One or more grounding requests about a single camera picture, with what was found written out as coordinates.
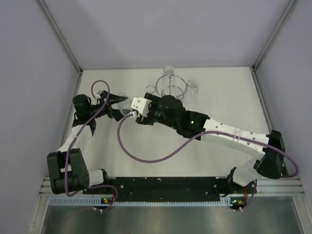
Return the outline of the clear ribbed wine glass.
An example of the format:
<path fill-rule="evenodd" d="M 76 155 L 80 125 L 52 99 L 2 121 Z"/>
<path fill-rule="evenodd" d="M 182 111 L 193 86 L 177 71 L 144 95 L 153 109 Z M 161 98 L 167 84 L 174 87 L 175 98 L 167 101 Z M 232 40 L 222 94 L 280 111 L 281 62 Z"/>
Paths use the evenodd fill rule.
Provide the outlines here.
<path fill-rule="evenodd" d="M 196 79 L 187 81 L 187 90 L 184 96 L 184 101 L 187 103 L 195 103 L 199 92 L 199 82 Z"/>

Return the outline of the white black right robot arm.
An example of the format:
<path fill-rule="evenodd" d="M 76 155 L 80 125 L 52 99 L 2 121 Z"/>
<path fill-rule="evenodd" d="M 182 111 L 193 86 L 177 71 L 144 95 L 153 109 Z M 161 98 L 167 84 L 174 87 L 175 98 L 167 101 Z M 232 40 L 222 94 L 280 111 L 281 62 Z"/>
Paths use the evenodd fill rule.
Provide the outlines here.
<path fill-rule="evenodd" d="M 240 130 L 206 114 L 186 110 L 182 101 L 171 95 L 157 97 L 146 93 L 144 97 L 133 98 L 131 108 L 138 113 L 138 124 L 163 124 L 184 138 L 221 144 L 251 156 L 243 165 L 233 167 L 227 176 L 228 188 L 233 193 L 260 178 L 282 177 L 285 149 L 278 131 L 256 134 Z"/>

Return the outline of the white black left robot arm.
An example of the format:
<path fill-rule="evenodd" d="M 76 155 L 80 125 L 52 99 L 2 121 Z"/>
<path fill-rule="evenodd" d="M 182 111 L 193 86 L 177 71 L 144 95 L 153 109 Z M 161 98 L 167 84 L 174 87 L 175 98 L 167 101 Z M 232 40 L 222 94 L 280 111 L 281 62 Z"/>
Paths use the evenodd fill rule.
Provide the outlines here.
<path fill-rule="evenodd" d="M 74 121 L 64 144 L 47 156 L 51 189 L 54 194 L 65 191 L 76 192 L 94 187 L 99 193 L 109 191 L 111 182 L 104 169 L 89 171 L 83 158 L 83 151 L 96 130 L 96 118 L 107 116 L 120 121 L 123 114 L 113 104 L 126 101 L 126 96 L 108 94 L 99 91 L 95 94 L 96 104 L 85 94 L 73 98 L 75 108 Z"/>

